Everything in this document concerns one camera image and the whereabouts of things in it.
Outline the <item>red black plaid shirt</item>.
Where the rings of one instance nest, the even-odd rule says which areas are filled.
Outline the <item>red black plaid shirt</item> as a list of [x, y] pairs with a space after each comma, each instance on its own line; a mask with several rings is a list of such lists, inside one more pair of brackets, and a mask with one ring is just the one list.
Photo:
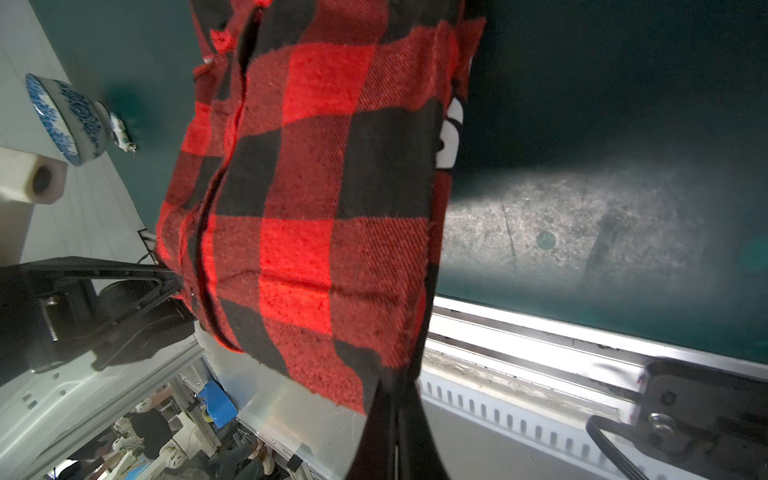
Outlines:
[[367, 413], [416, 373], [481, 1], [195, 1], [160, 260], [224, 348]]

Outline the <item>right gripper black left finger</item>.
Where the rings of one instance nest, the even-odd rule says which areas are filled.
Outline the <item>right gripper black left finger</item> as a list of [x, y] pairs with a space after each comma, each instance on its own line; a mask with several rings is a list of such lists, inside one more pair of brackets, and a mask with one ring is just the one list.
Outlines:
[[390, 392], [377, 386], [347, 480], [396, 478], [396, 410]]

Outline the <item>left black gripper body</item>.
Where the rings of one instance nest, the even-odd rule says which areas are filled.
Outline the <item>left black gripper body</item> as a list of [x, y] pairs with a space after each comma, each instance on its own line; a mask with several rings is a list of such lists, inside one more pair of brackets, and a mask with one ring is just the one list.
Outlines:
[[1, 270], [1, 381], [87, 352], [93, 370], [147, 360], [190, 337], [179, 277], [158, 265], [59, 257]]

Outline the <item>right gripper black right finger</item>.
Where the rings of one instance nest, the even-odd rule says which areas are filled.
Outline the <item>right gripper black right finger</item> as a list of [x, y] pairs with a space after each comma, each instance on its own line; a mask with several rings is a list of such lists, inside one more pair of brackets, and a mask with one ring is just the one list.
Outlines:
[[396, 410], [396, 474], [398, 479], [449, 480], [440, 459], [415, 383]]

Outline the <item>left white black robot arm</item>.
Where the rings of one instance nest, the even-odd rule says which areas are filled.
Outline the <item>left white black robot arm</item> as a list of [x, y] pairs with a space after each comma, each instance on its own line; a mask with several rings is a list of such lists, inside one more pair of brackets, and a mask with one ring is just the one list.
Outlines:
[[61, 257], [1, 271], [1, 475], [38, 479], [202, 355], [170, 269]]

